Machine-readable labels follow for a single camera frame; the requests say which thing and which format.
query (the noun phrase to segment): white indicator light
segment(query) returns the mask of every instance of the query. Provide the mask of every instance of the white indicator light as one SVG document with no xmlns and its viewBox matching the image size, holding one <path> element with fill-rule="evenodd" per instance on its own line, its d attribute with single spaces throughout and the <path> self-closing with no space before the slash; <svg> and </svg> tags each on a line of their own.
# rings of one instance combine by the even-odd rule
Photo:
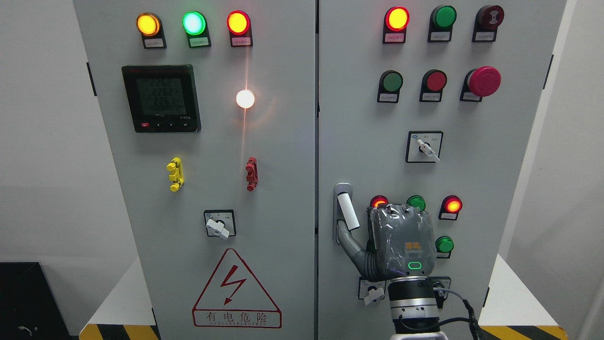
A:
<svg viewBox="0 0 604 340">
<path fill-rule="evenodd" d="M 244 109 L 249 109 L 254 104 L 256 98 L 254 97 L 254 93 L 250 90 L 241 90 L 237 93 L 237 97 L 235 97 L 235 101 L 239 107 Z"/>
</svg>

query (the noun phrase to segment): lightning bolt symbol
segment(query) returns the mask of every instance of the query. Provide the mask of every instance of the lightning bolt symbol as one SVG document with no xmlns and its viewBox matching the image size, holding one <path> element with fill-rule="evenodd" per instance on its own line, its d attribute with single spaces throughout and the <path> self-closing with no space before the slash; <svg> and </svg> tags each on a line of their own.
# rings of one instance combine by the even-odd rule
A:
<svg viewBox="0 0 604 340">
<path fill-rule="evenodd" d="M 227 297 L 225 299 L 225 305 L 232 301 L 231 298 L 233 297 L 233 295 L 235 295 L 235 293 L 237 293 L 237 291 L 241 288 L 241 286 L 243 285 L 243 283 L 245 282 L 245 280 L 247 280 L 247 279 L 241 279 L 241 280 L 236 280 L 236 281 L 233 281 L 233 282 L 227 282 L 231 278 L 231 276 L 233 274 L 235 274 L 235 271 L 237 271 L 237 268 L 239 268 L 239 266 L 235 266 L 233 264 L 233 266 L 231 267 L 231 270 L 229 270 L 229 272 L 226 275 L 225 279 L 222 280 L 222 284 L 220 284 L 221 287 L 225 287 L 225 286 L 229 286 L 229 285 L 232 285 L 232 284 L 235 284 L 235 283 L 239 283 L 239 286 L 237 286 L 237 288 L 235 288 L 235 290 L 233 291 L 233 294 L 231 294 L 231 296 L 229 296 L 229 297 Z"/>
</svg>

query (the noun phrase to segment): electrical hazard sign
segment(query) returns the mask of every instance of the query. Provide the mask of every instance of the electrical hazard sign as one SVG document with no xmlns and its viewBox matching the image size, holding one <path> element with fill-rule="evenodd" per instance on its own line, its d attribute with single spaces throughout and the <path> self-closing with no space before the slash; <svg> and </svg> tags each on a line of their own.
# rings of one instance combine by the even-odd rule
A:
<svg viewBox="0 0 604 340">
<path fill-rule="evenodd" d="M 281 328 L 281 310 L 233 248 L 222 254 L 193 307 L 197 327 Z"/>
</svg>

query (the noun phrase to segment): white switch knob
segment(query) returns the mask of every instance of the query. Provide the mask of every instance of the white switch knob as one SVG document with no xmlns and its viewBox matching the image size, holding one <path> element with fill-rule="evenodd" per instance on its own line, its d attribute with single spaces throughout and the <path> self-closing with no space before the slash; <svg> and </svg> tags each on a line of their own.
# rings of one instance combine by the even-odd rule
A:
<svg viewBox="0 0 604 340">
<path fill-rule="evenodd" d="M 384 288 L 380 287 L 378 289 L 370 289 L 369 295 L 365 296 L 363 300 L 365 301 L 365 306 L 369 305 L 372 302 L 378 302 L 379 300 L 384 298 Z"/>
<path fill-rule="evenodd" d="M 436 152 L 428 144 L 426 144 L 423 140 L 418 139 L 417 144 L 419 144 L 419 148 L 422 150 L 424 155 L 428 156 L 434 163 L 440 162 L 440 158 L 436 155 Z"/>
<path fill-rule="evenodd" d="M 226 240 L 231 234 L 228 229 L 225 228 L 225 225 L 222 222 L 214 222 L 213 220 L 208 220 L 208 223 L 205 224 L 205 227 L 208 228 L 209 234 L 220 236 L 220 238 L 223 240 Z"/>
</svg>

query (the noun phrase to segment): digital power meter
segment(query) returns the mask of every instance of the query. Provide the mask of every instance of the digital power meter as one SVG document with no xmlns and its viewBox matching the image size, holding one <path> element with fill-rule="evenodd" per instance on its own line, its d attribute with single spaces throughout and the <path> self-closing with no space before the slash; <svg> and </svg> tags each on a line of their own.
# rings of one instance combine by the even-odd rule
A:
<svg viewBox="0 0 604 340">
<path fill-rule="evenodd" d="M 134 131 L 200 130 L 192 65 L 127 65 L 121 72 Z"/>
</svg>

